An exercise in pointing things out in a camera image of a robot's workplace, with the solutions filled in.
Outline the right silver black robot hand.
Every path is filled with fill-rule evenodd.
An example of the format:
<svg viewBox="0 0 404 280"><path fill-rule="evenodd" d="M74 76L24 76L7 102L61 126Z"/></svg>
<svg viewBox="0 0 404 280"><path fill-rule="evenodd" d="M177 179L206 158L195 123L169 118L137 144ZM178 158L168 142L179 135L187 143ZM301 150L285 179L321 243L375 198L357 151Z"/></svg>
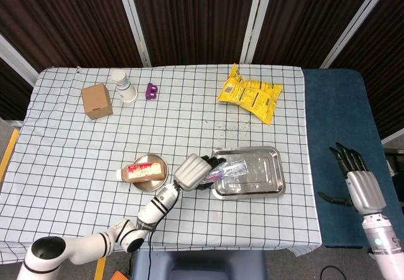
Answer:
<svg viewBox="0 0 404 280"><path fill-rule="evenodd" d="M336 143L336 147L329 150L345 177L349 196L331 197L320 191L318 196L331 204L353 206L363 216L381 213L386 201L375 175L368 169L361 154L341 143Z"/></svg>

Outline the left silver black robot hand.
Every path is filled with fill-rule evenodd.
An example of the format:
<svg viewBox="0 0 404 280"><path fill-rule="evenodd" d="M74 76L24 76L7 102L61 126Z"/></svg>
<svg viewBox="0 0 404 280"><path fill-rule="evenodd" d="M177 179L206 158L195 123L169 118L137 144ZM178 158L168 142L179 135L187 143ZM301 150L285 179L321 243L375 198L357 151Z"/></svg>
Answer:
<svg viewBox="0 0 404 280"><path fill-rule="evenodd" d="M207 174L225 162L225 158L192 154L175 171L174 180L183 191L192 191L203 181Z"/></svg>

